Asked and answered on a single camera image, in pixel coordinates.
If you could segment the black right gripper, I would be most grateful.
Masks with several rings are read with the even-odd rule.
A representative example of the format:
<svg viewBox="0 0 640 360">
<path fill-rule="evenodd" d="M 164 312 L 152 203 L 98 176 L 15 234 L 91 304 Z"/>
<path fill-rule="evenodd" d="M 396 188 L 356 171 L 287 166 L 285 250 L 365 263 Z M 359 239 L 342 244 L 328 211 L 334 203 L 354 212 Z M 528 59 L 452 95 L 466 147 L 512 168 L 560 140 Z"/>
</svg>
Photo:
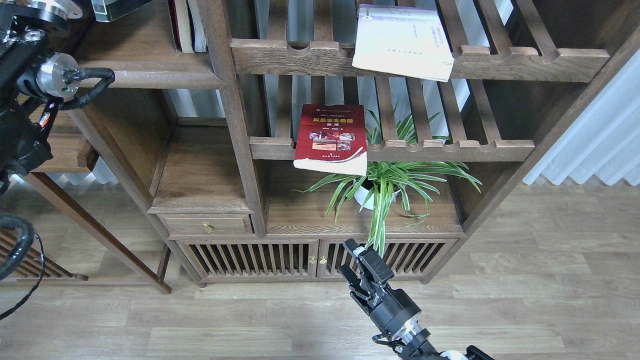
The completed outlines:
<svg viewBox="0 0 640 360">
<path fill-rule="evenodd" d="M 394 273 L 373 249 L 365 249 L 352 238 L 342 244 L 359 268 L 359 276 L 347 264 L 338 268 L 347 281 L 352 298 L 387 338 L 413 338 L 421 309 L 403 289 L 387 284 Z"/>
</svg>

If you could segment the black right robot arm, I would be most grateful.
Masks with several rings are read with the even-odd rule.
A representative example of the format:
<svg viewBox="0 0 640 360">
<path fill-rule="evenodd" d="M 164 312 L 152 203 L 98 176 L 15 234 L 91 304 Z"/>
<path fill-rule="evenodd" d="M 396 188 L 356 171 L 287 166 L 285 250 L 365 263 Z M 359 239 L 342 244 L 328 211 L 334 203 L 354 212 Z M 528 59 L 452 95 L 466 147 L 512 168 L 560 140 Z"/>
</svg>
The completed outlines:
<svg viewBox="0 0 640 360">
<path fill-rule="evenodd" d="M 418 320 L 421 309 L 403 289 L 392 289 L 394 273 L 377 251 L 365 249 L 352 238 L 343 243 L 359 268 L 359 276 L 343 264 L 338 271 L 349 283 L 350 296 L 380 331 L 372 341 L 390 347 L 402 360 L 491 360 L 470 345 L 466 353 L 438 351 L 429 342 L 430 332 Z"/>
</svg>

